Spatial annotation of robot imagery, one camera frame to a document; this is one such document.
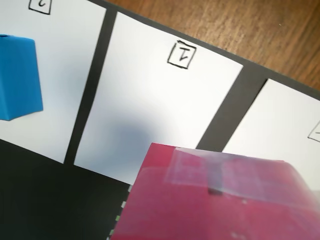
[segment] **blue box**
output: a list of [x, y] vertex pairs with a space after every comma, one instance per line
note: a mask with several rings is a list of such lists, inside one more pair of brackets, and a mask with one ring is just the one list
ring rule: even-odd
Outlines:
[[0, 34], [0, 120], [42, 110], [35, 41]]

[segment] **red box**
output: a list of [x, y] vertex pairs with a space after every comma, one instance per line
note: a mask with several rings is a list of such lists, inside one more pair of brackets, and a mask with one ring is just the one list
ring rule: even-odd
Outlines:
[[153, 143], [111, 240], [320, 240], [320, 206], [284, 161]]

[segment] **wood grain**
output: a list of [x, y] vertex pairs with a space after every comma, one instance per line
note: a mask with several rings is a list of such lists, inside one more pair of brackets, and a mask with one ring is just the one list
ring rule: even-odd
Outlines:
[[320, 0], [108, 0], [320, 90]]

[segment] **white card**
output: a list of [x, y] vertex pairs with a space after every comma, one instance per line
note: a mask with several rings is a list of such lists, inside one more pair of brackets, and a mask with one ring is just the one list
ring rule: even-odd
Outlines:
[[0, 1], [1, 33], [35, 41], [43, 102], [41, 112], [0, 120], [0, 139], [62, 163], [106, 9], [87, 0], [50, 2]]
[[118, 12], [74, 164], [132, 185], [152, 142], [197, 146], [242, 67]]
[[320, 190], [320, 142], [309, 137], [320, 101], [269, 79], [223, 152], [290, 163]]

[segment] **white paper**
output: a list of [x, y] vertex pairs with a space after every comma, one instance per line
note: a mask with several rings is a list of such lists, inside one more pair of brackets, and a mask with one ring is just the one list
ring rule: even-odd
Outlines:
[[[178, 41], [196, 47], [185, 52]], [[173, 46], [183, 69], [167, 63]], [[242, 65], [122, 13], [116, 16], [75, 165], [133, 184], [152, 142], [195, 148]]]
[[320, 101], [269, 79], [223, 152], [286, 161], [320, 190], [320, 142], [308, 138], [319, 121]]
[[0, 139], [62, 163], [106, 9], [87, 0], [52, 0], [47, 15], [28, 4], [0, 1], [0, 31], [35, 41], [43, 111], [0, 120]]

